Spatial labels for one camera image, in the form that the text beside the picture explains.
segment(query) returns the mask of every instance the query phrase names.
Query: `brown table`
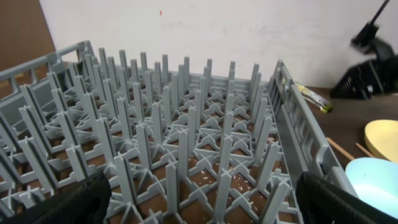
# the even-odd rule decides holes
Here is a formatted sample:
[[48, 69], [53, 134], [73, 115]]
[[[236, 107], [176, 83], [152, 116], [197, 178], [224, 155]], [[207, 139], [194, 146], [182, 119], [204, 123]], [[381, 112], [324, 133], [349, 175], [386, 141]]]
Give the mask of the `brown table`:
[[[315, 93], [330, 100], [327, 88], [309, 87]], [[373, 96], [370, 100], [342, 100], [332, 99], [333, 111], [324, 113], [313, 104], [308, 103], [312, 113], [318, 121], [325, 137], [329, 137], [355, 158], [367, 155], [355, 146], [364, 142], [365, 126], [377, 119], [398, 120], [398, 96]], [[332, 147], [341, 166], [345, 169], [349, 160]]]

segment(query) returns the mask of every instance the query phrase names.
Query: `chopstick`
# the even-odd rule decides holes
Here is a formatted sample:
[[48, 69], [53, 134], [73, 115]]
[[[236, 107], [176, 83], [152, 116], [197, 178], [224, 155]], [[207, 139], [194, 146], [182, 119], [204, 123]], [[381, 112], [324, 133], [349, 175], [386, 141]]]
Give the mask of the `chopstick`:
[[337, 151], [342, 153], [342, 155], [345, 156], [347, 159], [349, 159], [351, 161], [353, 161], [355, 159], [350, 153], [348, 153], [346, 150], [344, 150], [342, 147], [340, 147], [337, 143], [335, 143], [329, 137], [327, 137], [326, 139], [328, 140], [329, 144], [331, 144], [335, 149], [337, 149]]
[[362, 150], [366, 155], [368, 155], [369, 157], [374, 158], [374, 155], [372, 155], [368, 150], [366, 150], [364, 147], [362, 147], [360, 144], [355, 143], [356, 146], [359, 147], [360, 150]]

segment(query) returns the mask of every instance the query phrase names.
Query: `black cable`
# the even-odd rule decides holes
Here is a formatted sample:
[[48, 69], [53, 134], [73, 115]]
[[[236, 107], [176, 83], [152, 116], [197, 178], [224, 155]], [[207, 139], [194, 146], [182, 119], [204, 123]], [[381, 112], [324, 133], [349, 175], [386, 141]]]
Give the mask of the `black cable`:
[[388, 3], [389, 1], [390, 1], [390, 0], [385, 0], [385, 1], [384, 1], [383, 5], [381, 5], [380, 9], [379, 9], [378, 12], [376, 13], [376, 15], [374, 15], [372, 21], [370, 22], [370, 24], [369, 24], [370, 26], [373, 26], [374, 22], [375, 22], [376, 19], [380, 16], [381, 12], [384, 10], [384, 8], [386, 7], [386, 5], [387, 5], [387, 3]]

